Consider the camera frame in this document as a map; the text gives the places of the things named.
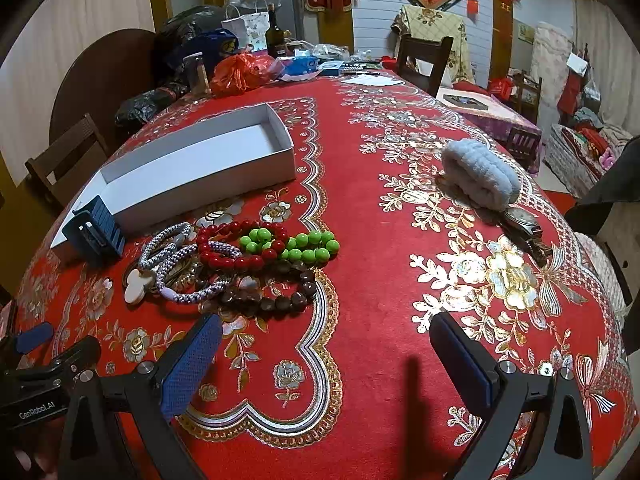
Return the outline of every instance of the white box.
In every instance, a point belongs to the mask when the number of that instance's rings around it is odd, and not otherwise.
[[[66,215],[51,249],[77,253],[62,227],[100,195],[124,234],[223,198],[296,178],[293,141],[268,104],[233,110],[147,141],[104,165]]]

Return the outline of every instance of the yellow floral fabric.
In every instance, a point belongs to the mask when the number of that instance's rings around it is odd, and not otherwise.
[[[452,12],[437,9],[425,9],[404,5],[400,11],[401,21],[406,25],[412,38],[428,41],[440,41],[445,36],[453,38],[453,46],[449,54],[449,73],[455,83],[460,80],[476,84],[469,45],[466,41],[464,18]]]

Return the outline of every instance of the wine bottle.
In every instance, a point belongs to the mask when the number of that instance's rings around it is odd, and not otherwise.
[[[267,53],[273,57],[282,57],[287,55],[287,47],[284,43],[284,31],[278,27],[276,23],[275,5],[269,4],[269,28],[264,36],[267,40]]]

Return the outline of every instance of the blue gripper pad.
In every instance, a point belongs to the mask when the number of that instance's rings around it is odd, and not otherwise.
[[[222,322],[211,316],[162,383],[160,411],[167,421],[185,412],[221,340]]]
[[[457,329],[450,326],[446,316],[455,323]],[[483,355],[473,355],[467,347],[479,343],[470,341],[450,314],[444,312],[431,319],[429,338],[466,408],[474,415],[487,418],[497,391],[487,376],[486,368],[478,361],[483,361],[484,365],[490,363],[484,362],[486,359],[482,359]],[[478,353],[482,352],[486,353],[486,350],[480,347]],[[495,366],[495,360],[488,353],[487,355]]]
[[[15,337],[15,351],[28,354],[53,337],[53,326],[45,321]]]

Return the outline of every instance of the rolled towel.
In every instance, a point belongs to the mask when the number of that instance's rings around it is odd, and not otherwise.
[[[502,211],[520,194],[513,168],[478,140],[450,140],[442,150],[442,166],[447,180],[479,206]]]

